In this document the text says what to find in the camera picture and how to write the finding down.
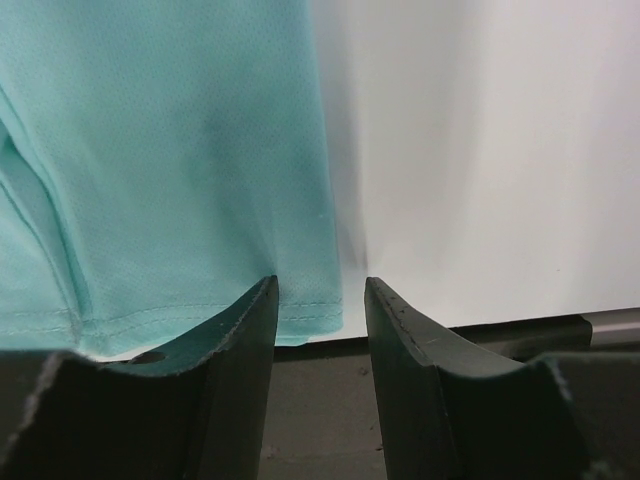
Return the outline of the teal t-shirt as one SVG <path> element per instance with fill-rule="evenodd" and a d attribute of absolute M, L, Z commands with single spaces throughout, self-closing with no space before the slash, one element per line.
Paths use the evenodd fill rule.
<path fill-rule="evenodd" d="M 342 326 L 305 1 L 1 5 L 1 346 L 108 358 L 279 281 Z"/>

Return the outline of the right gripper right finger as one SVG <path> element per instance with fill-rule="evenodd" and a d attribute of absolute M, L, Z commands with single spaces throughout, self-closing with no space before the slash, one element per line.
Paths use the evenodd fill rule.
<path fill-rule="evenodd" d="M 635 479 L 639 346 L 582 315 L 447 328 L 383 280 L 364 294 L 391 479 Z"/>

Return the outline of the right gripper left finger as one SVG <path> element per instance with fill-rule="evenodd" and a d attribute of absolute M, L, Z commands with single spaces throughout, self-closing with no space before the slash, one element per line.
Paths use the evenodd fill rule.
<path fill-rule="evenodd" d="M 278 321 L 275 277 L 128 361 L 1 355 L 5 479 L 254 479 Z"/>

